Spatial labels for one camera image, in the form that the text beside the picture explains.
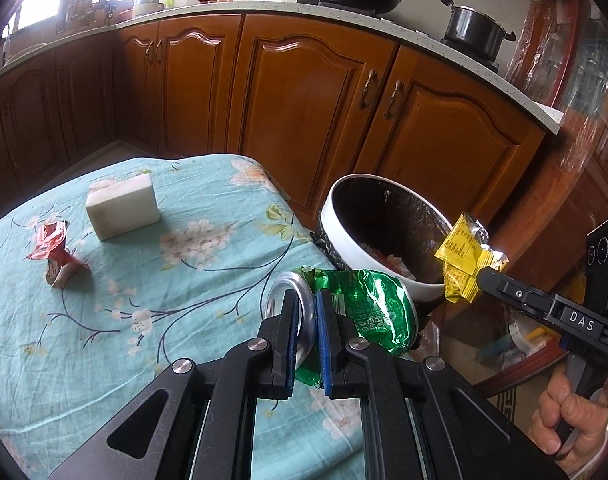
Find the right hand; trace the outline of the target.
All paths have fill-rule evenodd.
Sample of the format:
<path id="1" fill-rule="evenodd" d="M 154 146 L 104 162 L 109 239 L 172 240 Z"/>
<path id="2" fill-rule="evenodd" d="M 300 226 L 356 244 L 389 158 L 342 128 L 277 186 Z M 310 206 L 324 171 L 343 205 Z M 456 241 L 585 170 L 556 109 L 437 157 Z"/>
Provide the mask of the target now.
<path id="1" fill-rule="evenodd" d="M 608 426 L 608 390 L 601 391 L 598 401 L 589 401 L 571 391 L 566 366 L 560 364 L 552 373 L 546 389 L 538 398 L 528 437 L 546 454 L 557 455 L 562 441 L 556 426 L 564 420 L 578 435 L 566 457 L 558 465 L 571 479 L 604 450 Z"/>

